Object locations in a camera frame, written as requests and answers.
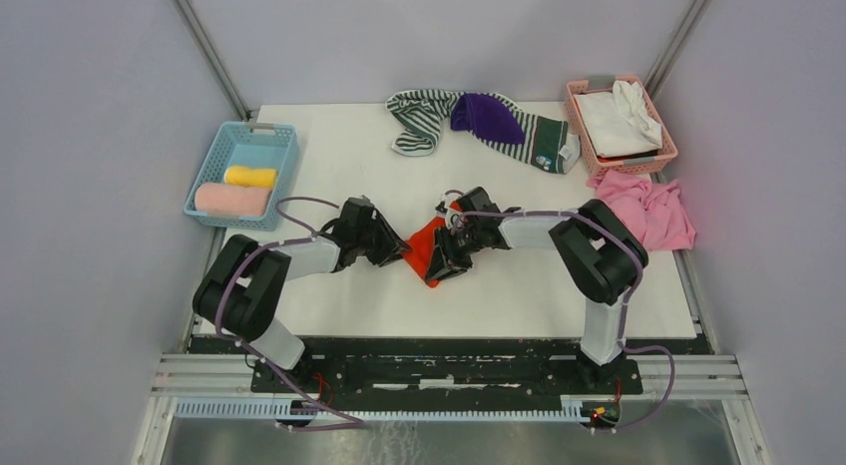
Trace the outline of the orange towel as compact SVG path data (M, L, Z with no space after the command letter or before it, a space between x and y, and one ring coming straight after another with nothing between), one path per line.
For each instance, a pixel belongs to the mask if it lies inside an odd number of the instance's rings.
M436 216L422 229L414 233L405 241L409 245L410 249L401 253L403 259L430 288L438 286L443 280L461 274L461 271L448 270L440 278L426 278L426 273L432 260L432 253L435 249L435 230L446 225L445 218L448 211L459 212L461 209L458 204L453 201L448 207L446 207L445 203L442 202L435 208L435 210Z

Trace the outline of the yellow towel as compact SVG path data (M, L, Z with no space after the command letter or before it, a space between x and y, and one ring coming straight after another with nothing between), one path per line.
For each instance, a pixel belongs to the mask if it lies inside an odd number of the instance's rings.
M272 189L275 186L278 170L272 168L250 168L242 165L228 167L223 175L227 185L246 188Z

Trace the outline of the light pink towel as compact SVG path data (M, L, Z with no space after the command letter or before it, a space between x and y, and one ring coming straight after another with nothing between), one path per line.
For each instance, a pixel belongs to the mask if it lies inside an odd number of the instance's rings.
M205 183L195 193L195 209L216 216L260 217L272 189Z

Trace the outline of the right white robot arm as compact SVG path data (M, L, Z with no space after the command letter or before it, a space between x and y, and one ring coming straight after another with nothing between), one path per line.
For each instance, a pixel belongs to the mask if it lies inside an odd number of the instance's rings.
M614 362L626 352L625 319L648 255L617 215L592 199L575 210L501 210L482 187L447 201L444 222L432 231L422 254L426 282L468 271L474 253L484 249L555 250L586 299L586 315L576 367L579 385L601 393L617 378Z

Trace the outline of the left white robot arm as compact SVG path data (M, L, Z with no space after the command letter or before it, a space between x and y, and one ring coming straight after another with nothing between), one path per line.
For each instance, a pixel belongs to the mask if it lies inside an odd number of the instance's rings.
M306 345L281 323L276 310L284 285L316 274L340 272L361 257L383 267L411 250L366 197L350 198L338 216L308 235L261 243L231 236L194 293L194 313L222 338L276 366L277 381L292 392L312 382Z

